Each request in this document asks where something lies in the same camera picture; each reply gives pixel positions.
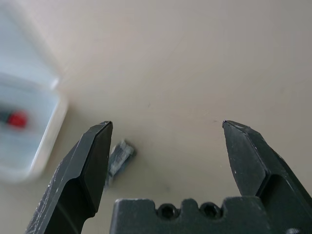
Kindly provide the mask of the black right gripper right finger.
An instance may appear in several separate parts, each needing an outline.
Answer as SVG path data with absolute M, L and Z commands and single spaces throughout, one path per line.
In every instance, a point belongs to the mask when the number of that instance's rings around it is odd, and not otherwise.
M 251 127 L 225 120 L 222 128 L 240 194 L 260 198 L 279 234 L 310 234 L 312 198 L 285 160 Z

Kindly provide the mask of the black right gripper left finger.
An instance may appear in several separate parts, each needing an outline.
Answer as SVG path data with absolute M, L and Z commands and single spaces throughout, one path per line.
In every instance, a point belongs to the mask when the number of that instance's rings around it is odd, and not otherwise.
M 106 180 L 113 124 L 90 127 L 56 168 L 27 234 L 79 234 L 98 212 Z

